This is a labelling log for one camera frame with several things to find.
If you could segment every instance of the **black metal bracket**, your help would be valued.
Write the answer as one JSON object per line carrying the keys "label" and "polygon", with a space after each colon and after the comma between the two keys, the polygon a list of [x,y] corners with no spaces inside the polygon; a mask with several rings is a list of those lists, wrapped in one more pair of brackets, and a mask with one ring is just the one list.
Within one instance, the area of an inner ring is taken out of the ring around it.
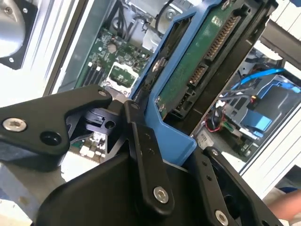
{"label": "black metal bracket", "polygon": [[[81,115],[95,107],[106,108],[111,100],[107,91],[90,86],[1,108],[0,160],[54,170],[69,150]],[[20,123],[25,128],[18,132]]]}
{"label": "black metal bracket", "polygon": [[0,58],[0,64],[10,67],[13,70],[18,70],[23,65],[24,56],[32,33],[32,28],[38,12],[38,7],[26,0],[14,0],[14,2],[20,9],[20,12],[22,13],[22,16],[25,21],[25,39],[23,42],[23,46],[16,53],[8,57]]}
{"label": "black metal bracket", "polygon": [[201,166],[199,169],[203,170],[204,165],[207,165],[209,161],[209,168],[210,170],[213,169],[214,177],[217,179],[218,187],[221,190],[221,192],[214,192],[216,194],[216,201],[218,201],[220,207],[226,207],[226,209],[228,209],[228,211],[224,213],[227,216],[230,214],[230,218],[228,218],[230,222],[229,225],[281,225],[279,220],[247,185],[221,152],[213,147],[207,147],[201,155],[197,157],[198,166]]}
{"label": "black metal bracket", "polygon": [[4,107],[0,120],[0,160],[41,171],[60,165],[69,140],[81,136],[83,127],[113,135],[114,155],[130,153],[138,209],[152,217],[172,213],[173,193],[155,133],[134,101],[112,102],[106,90],[93,85]]}

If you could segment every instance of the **hole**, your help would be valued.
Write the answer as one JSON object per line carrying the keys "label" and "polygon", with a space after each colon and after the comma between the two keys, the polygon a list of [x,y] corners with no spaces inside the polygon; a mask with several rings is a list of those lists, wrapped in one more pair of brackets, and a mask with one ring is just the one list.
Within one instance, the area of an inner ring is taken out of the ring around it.
{"label": "hole", "polygon": [[115,127],[115,123],[114,123],[113,121],[108,121],[108,122],[105,123],[104,126],[105,126],[105,128],[107,128],[107,129],[112,129],[112,128]]}
{"label": "hole", "polygon": [[261,223],[263,226],[269,226],[269,224],[265,220],[263,220]]}
{"label": "hole", "polygon": [[58,133],[52,131],[44,131],[40,135],[41,141],[49,146],[57,146],[62,142],[62,138]]}
{"label": "hole", "polygon": [[225,204],[227,206],[227,209],[229,211],[229,214],[234,218],[237,219],[240,216],[238,205],[235,202],[235,199],[232,195],[226,195],[224,197]]}

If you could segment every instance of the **black plastic part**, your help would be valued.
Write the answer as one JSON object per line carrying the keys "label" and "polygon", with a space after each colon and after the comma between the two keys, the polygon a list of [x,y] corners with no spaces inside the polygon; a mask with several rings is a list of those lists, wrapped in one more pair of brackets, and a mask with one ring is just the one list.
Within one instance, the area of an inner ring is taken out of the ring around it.
{"label": "black plastic part", "polygon": [[[143,109],[134,101],[124,103],[122,118],[125,119],[123,132],[112,148],[111,155],[130,153],[138,211],[152,218],[167,217],[173,212],[174,198],[155,133],[145,125]],[[153,190],[157,186],[167,191],[168,203],[163,204],[155,199]]]}
{"label": "black plastic part", "polygon": [[41,205],[35,226],[200,225],[188,173],[166,168],[176,202],[172,215],[155,219],[140,212],[131,158],[122,153],[57,188]]}
{"label": "black plastic part", "polygon": [[14,0],[14,2],[20,9],[20,12],[25,21],[25,30],[26,30],[25,39],[23,42],[23,46],[16,53],[8,57],[0,58],[0,64],[3,64],[13,70],[18,70],[23,65],[24,56],[32,33],[32,28],[38,12],[38,8],[26,0]]}
{"label": "black plastic part", "polygon": [[215,148],[204,150],[214,168],[219,187],[222,190],[226,205],[231,210],[232,217],[243,226],[261,226],[267,222],[269,226],[280,226],[280,221],[242,179],[225,157]]}
{"label": "black plastic part", "polygon": [[35,226],[220,226],[222,211],[229,226],[280,226],[279,220],[246,182],[212,148],[200,149],[186,161],[188,173],[164,163],[174,197],[174,211],[166,218],[141,212],[133,183],[132,157],[120,153],[53,191],[43,202]]}
{"label": "black plastic part", "polygon": [[286,115],[301,98],[300,93],[283,87],[273,86],[260,100],[254,111],[268,117],[272,121]]}
{"label": "black plastic part", "polygon": [[260,41],[301,70],[300,41],[276,22],[272,20],[268,22],[266,30],[260,37]]}
{"label": "black plastic part", "polygon": [[111,100],[107,91],[93,85],[1,108],[1,124],[18,118],[27,128],[12,132],[0,126],[0,160],[40,171],[55,169],[69,150],[81,115],[95,107],[106,108]]}
{"label": "black plastic part", "polygon": [[215,211],[220,210],[225,214],[231,226],[237,226],[238,224],[228,212],[211,162],[208,157],[202,154],[199,147],[187,159],[186,166],[189,172],[195,177],[197,183],[195,189],[201,195],[202,200],[199,203],[199,207],[206,215],[206,225],[219,224],[215,217]]}

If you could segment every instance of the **black cable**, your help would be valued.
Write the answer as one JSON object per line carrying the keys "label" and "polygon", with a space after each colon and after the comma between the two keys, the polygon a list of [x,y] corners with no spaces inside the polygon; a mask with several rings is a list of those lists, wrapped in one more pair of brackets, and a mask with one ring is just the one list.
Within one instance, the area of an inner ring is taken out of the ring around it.
{"label": "black cable", "polygon": [[156,31],[158,32],[157,34],[161,34],[158,30],[158,27],[159,27],[159,21],[160,21],[160,18],[162,17],[165,9],[173,2],[174,0],[169,0],[163,7],[162,9],[160,10],[159,14],[157,15],[157,18],[156,18],[156,23],[155,23],[155,29]]}
{"label": "black cable", "polygon": [[120,6],[119,6],[119,9],[118,9],[118,22],[117,22],[117,35],[119,37],[122,37],[122,33],[123,33],[123,30],[122,30],[122,21],[121,21],[121,14],[120,14]]}
{"label": "black cable", "polygon": [[212,123],[213,129],[216,129],[216,125],[215,125],[215,122],[214,122],[214,117],[215,117],[215,107],[212,110],[211,123]]}
{"label": "black cable", "polygon": [[232,89],[232,90],[224,90],[223,93],[238,93],[238,92],[244,92],[247,91],[249,89],[252,89],[253,87],[250,86],[248,88],[244,88],[244,89]]}
{"label": "black cable", "polygon": [[252,98],[252,95],[240,94],[240,95],[233,95],[233,96],[230,96],[230,97],[220,97],[218,99],[221,100],[221,101],[225,101],[225,100],[231,100],[231,99],[242,98],[242,97]]}
{"label": "black cable", "polygon": [[123,25],[124,25],[125,31],[126,31],[125,35],[122,35],[121,37],[122,37],[123,39],[126,39],[126,37],[128,36],[127,21],[126,21],[126,17],[124,16],[123,5],[122,5],[122,2],[121,2],[121,1],[120,1],[120,3],[119,3],[119,12],[120,12],[120,16],[121,16],[121,19],[122,19],[122,21],[123,21]]}

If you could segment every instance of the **electronic component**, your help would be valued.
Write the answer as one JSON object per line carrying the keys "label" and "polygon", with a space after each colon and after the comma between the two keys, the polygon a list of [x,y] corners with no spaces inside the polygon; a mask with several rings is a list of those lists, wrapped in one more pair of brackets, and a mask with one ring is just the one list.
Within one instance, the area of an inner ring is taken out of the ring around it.
{"label": "electronic component", "polygon": [[134,72],[132,67],[115,62],[102,86],[109,86],[128,97],[138,77],[138,73]]}
{"label": "electronic component", "polygon": [[179,165],[197,146],[192,137],[277,7],[274,0],[200,4],[173,21],[131,96],[147,106],[146,121],[163,158]]}
{"label": "electronic component", "polygon": [[109,53],[115,53],[117,51],[117,46],[114,43],[110,43],[108,45],[108,52]]}
{"label": "electronic component", "polygon": [[128,96],[150,54],[102,28],[76,87],[99,84]]}
{"label": "electronic component", "polygon": [[[248,10],[250,8],[242,2],[230,2],[226,9],[217,7],[207,16],[181,63],[176,67],[171,79],[159,95],[158,107],[165,106],[161,111],[163,118],[170,111],[175,117],[181,119],[186,116],[196,101],[202,77],[214,71],[216,62],[224,59],[224,52],[223,56],[216,59],[215,57],[236,25],[240,22],[240,27],[247,26],[248,18],[253,16],[253,13],[248,13]],[[228,41],[227,47],[229,48],[229,45],[234,43],[235,41]]]}

